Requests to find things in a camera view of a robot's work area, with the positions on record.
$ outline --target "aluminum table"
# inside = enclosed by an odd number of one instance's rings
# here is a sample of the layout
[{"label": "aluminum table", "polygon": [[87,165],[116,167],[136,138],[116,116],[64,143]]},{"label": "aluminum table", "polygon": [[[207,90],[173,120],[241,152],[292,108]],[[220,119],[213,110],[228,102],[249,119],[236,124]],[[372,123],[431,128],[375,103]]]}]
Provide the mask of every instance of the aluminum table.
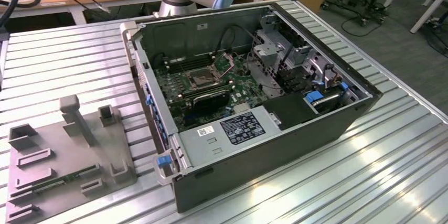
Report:
[{"label": "aluminum table", "polygon": [[284,167],[176,212],[160,186],[156,148],[132,83],[119,24],[13,34],[3,50],[0,219],[4,219],[13,125],[60,120],[57,98],[79,94],[81,113],[120,108],[137,183],[43,223],[428,223],[448,221],[448,117],[299,3],[281,7],[384,92],[344,135]]}]

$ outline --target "power supply label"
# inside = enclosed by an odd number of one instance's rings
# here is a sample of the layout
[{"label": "power supply label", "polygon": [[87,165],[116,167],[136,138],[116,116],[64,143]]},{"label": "power supply label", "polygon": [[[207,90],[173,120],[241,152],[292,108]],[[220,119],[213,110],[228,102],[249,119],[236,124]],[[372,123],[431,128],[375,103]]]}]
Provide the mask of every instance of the power supply label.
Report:
[{"label": "power supply label", "polygon": [[252,112],[220,122],[232,144],[241,144],[265,133]]}]

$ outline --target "green circuit board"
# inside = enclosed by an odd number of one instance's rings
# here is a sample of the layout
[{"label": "green circuit board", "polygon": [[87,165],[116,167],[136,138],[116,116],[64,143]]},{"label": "green circuit board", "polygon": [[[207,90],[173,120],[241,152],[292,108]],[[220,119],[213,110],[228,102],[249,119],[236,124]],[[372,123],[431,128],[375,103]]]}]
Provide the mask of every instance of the green circuit board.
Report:
[{"label": "green circuit board", "polygon": [[[253,108],[268,99],[248,72],[245,60],[233,55],[231,68],[228,57],[219,55],[216,59],[211,65],[179,73],[168,73],[165,69],[155,71],[180,132],[233,115],[236,105],[245,103]],[[213,113],[192,114],[193,99],[219,91],[229,92],[228,104]]]}]

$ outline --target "white label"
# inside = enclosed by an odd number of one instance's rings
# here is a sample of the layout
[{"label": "white label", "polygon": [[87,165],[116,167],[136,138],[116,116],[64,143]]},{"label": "white label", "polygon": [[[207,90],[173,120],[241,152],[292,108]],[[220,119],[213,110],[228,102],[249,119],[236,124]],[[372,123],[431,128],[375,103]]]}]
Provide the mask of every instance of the white label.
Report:
[{"label": "white label", "polygon": [[207,134],[211,134],[213,132],[215,130],[212,126],[207,126],[205,128],[197,130],[199,136],[205,136]]},{"label": "white label", "polygon": [[41,5],[41,6],[65,5],[65,2],[41,3],[40,5]]},{"label": "white label", "polygon": [[197,30],[204,30],[208,28],[208,23],[197,25]]}]

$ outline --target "floor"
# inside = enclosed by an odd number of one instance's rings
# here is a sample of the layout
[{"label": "floor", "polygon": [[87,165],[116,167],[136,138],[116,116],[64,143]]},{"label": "floor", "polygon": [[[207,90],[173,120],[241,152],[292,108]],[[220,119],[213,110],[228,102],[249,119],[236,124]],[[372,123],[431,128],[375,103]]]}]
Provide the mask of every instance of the floor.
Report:
[{"label": "floor", "polygon": [[[443,57],[427,44],[421,33],[409,29],[425,11],[424,0],[395,0],[389,7],[389,17],[383,26],[365,37],[345,33],[341,23],[353,13],[331,6],[319,16],[364,50],[364,52],[420,93],[420,95],[448,114],[448,58]],[[447,11],[440,7],[439,17]],[[344,27],[353,34],[365,34],[377,26],[371,23],[360,27],[348,22]]]}]

